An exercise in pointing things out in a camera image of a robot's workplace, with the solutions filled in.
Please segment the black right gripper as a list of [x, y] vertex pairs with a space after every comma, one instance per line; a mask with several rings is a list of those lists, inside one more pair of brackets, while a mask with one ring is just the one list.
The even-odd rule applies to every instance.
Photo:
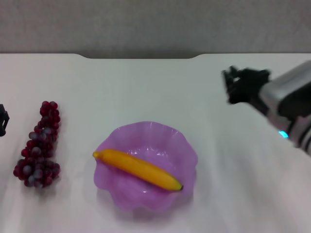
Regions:
[[222, 71], [222, 78], [225, 82], [233, 82], [226, 86], [228, 102], [237, 104], [248, 103], [261, 114], [268, 113], [267, 105], [259, 97], [261, 88], [269, 82], [270, 72], [245, 68], [239, 70], [230, 66]]

